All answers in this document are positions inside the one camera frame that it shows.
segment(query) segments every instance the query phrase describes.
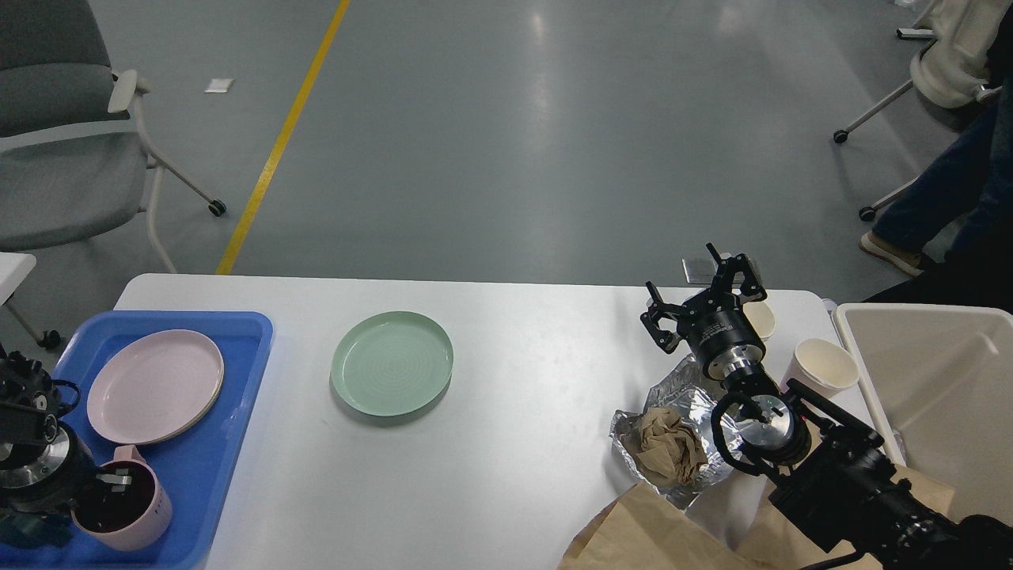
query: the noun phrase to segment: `white bin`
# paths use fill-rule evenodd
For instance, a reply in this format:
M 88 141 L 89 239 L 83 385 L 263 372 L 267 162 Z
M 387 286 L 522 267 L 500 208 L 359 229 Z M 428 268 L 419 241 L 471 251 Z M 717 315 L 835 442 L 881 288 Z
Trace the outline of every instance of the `white bin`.
M 886 455 L 956 489 L 950 517 L 1013 520 L 1013 317 L 858 304 L 834 314 Z

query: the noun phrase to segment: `pink plate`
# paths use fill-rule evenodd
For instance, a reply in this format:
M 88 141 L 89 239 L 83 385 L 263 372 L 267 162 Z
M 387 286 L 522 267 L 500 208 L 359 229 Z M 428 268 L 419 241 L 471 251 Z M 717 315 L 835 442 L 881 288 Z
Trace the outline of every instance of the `pink plate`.
M 211 409 L 225 362 L 194 331 L 162 331 L 134 341 L 105 363 L 88 392 L 88 421 L 121 444 L 179 435 Z

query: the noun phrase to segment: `chair wheel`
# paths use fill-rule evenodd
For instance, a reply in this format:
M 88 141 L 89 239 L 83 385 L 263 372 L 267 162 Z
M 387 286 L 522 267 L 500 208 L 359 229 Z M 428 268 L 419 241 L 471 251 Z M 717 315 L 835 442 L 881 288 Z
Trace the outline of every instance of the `chair wheel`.
M 60 336 L 60 333 L 57 333 L 56 331 L 46 331 L 43 333 L 43 340 L 35 344 L 46 350 L 53 350 L 60 346 L 60 343 L 62 342 L 63 337 Z
M 220 218 L 225 213 L 225 203 L 221 199 L 213 199 L 208 203 L 208 209 L 216 218 Z

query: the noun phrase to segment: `plate rim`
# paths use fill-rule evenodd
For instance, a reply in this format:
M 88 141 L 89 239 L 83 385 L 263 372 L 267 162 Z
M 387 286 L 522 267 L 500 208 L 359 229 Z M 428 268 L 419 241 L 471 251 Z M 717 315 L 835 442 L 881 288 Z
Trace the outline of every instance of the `plate rim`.
M 110 434 L 107 429 L 106 430 L 99 429 L 99 427 L 96 426 L 96 422 L 95 422 L 95 420 L 92 417 L 92 410 L 95 410 L 96 408 L 100 408 L 100 406 L 92 406 L 92 396 L 93 395 L 97 395 L 98 392 L 102 392 L 102 391 L 95 391 L 94 390 L 96 383 L 99 381 L 99 379 L 102 378 L 102 373 L 104 373 L 105 370 L 110 364 L 112 364 L 118 359 L 120 359 L 121 355 L 123 355 L 127 351 L 127 349 L 129 349 L 132 346 L 134 346 L 135 344 L 138 344 L 138 343 L 141 343 L 141 342 L 144 342 L 144 341 L 147 341 L 148 343 L 151 343 L 151 342 L 154 342 L 152 340 L 149 340 L 152 337 L 159 337 L 159 336 L 170 335 L 170 334 L 179 335 L 180 333 L 185 333 L 186 336 L 188 336 L 188 337 L 199 338 L 201 340 L 201 343 L 204 344 L 204 345 L 206 345 L 205 348 L 214 347 L 214 349 L 215 349 L 214 354 L 215 354 L 215 356 L 217 356 L 218 375 L 217 375 L 217 379 L 215 380 L 214 393 L 211 395 L 211 398 L 209 398 L 208 402 L 201 409 L 201 411 L 197 415 L 194 415 L 193 418 L 191 418 L 190 420 L 188 420 L 184 425 L 182 425 L 182 426 L 180 426 L 178 428 L 174 428 L 169 433 L 167 433 L 167 434 L 165 434 L 163 436 L 157 437 L 155 439 L 146 439 L 146 438 L 139 438 L 139 437 L 131 437 L 131 438 L 112 437 L 113 435 L 123 435 L 123 434 Z M 222 385 L 224 384 L 224 381 L 225 381 L 225 358 L 222 355 L 222 349 L 220 349 L 218 347 L 218 344 L 215 343 L 215 341 L 211 340 L 211 338 L 208 337 L 207 335 L 205 335 L 204 333 L 201 333 L 199 331 L 193 331 L 193 330 L 190 330 L 190 329 L 166 329 L 164 331 L 158 331 L 158 332 L 155 332 L 155 333 L 151 333 L 150 335 L 145 335 L 145 336 L 143 336 L 143 337 L 141 337 L 139 339 L 134 340 L 133 342 L 131 342 L 127 346 L 125 346 L 122 349 L 120 349 L 119 351 L 116 351 L 116 353 L 113 354 L 112 357 L 109 358 L 108 361 L 106 361 L 105 364 L 103 364 L 102 368 L 95 375 L 95 378 L 92 380 L 91 385 L 88 387 L 88 399 L 87 399 L 87 402 L 85 403 L 85 408 L 86 408 L 85 411 L 86 411 L 87 416 L 88 416 L 88 424 L 91 425 L 91 429 L 95 430 L 95 433 L 97 433 L 99 436 L 101 436 L 102 438 L 104 438 L 104 439 L 106 439 L 108 441 L 116 443 L 119 445 L 149 445 L 149 444 L 153 444 L 153 443 L 160 443 L 162 441 L 166 441 L 168 439 L 172 439 L 173 437 L 176 437 L 177 435 L 183 433 L 184 431 L 186 431 L 189 428 L 193 427 L 198 422 L 200 422 L 201 419 L 204 418 L 208 414 L 208 412 L 211 410 L 211 407 L 215 405 L 215 402 L 218 401 L 218 397 L 219 397 L 219 395 L 222 392 Z M 101 425 L 102 426 L 107 426 L 107 423 L 102 423 Z
M 439 333 L 442 336 L 441 340 L 446 345 L 447 354 L 450 357 L 449 361 L 448 361 L 448 363 L 449 363 L 449 371 L 447 373 L 447 379 L 444 380 L 444 381 L 441 381 L 442 382 L 442 386 L 440 387 L 440 390 L 437 391 L 436 395 L 434 395 L 432 398 L 430 398 L 425 402 L 422 402 L 421 404 L 419 404 L 417 406 L 414 406 L 414 407 L 412 407 L 412 408 L 410 408 L 408 410 L 404 410 L 404 411 L 399 411 L 399 412 L 394 412 L 394 413 L 378 413 L 375 410 L 371 411 L 369 409 L 364 409 L 366 407 L 361 406 L 354 398 L 352 398 L 352 395 L 347 391 L 347 382 L 346 382 L 345 376 L 343 374 L 343 370 L 344 370 L 343 367 L 341 368 L 341 372 L 342 373 L 340 375 L 335 376 L 334 373 L 335 373 L 335 369 L 336 369 L 338 362 L 339 361 L 343 362 L 344 360 L 346 360 L 347 356 L 348 356 L 348 353 L 350 352 L 352 348 L 356 346 L 356 343 L 353 343 L 349 346 L 347 346 L 344 350 L 341 350 L 342 347 L 344 347 L 346 343 L 350 342 L 350 337 L 353 337 L 353 335 L 362 334 L 363 332 L 365 332 L 367 330 L 370 330 L 370 329 L 373 329 L 373 328 L 377 328 L 377 327 L 381 327 L 381 326 L 383 326 L 386 323 L 390 323 L 391 319 L 393 317 L 395 317 L 395 316 L 408 316 L 408 317 L 410 317 L 412 319 L 421 319 L 423 322 L 427 322 L 430 325 L 432 325 L 432 327 L 434 327 L 436 329 L 436 331 L 439 331 Z M 434 319 L 432 319 L 430 317 L 426 317 L 426 316 L 424 316 L 424 315 L 422 315 L 420 313 L 415 313 L 413 311 L 388 311 L 388 312 L 384 312 L 384 313 L 378 313 L 376 315 L 367 317 L 363 321 L 360 321 L 355 326 L 353 326 L 350 329 L 348 329 L 348 331 L 341 337 L 341 340 L 338 341 L 337 347 L 334 348 L 334 354 L 333 354 L 333 357 L 331 358 L 331 362 L 330 362 L 330 385 L 331 385 L 331 389 L 335 393 L 337 393 L 337 396 L 341 399 L 341 401 L 344 402 L 345 404 L 347 404 L 348 406 L 350 406 L 353 409 L 358 410 L 359 412 L 362 412 L 363 414 L 366 414 L 368 416 L 374 416 L 374 417 L 377 417 L 377 418 L 393 418 L 393 417 L 397 417 L 397 416 L 403 416 L 405 414 L 410 414 L 412 412 L 420 410 L 421 408 L 424 408 L 431 402 L 433 402 L 434 400 L 436 400 L 440 396 L 440 394 L 442 392 L 444 392 L 445 390 L 447 390 L 447 387 L 450 386 L 450 382 L 451 382 L 451 379 L 453 377 L 454 377 L 454 343 L 453 343 L 453 341 L 451 341 L 450 335 L 448 335 L 446 329 L 444 329 Z

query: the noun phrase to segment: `mug handle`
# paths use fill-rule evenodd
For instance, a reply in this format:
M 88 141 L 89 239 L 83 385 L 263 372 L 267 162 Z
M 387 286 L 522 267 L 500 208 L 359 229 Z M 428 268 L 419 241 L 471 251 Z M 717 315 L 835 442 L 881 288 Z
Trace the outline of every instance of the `mug handle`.
M 137 445 L 121 445 L 112 451 L 112 461 L 113 462 L 141 462 L 142 464 L 148 465 L 148 462 L 144 461 L 141 457 L 141 453 L 138 452 Z

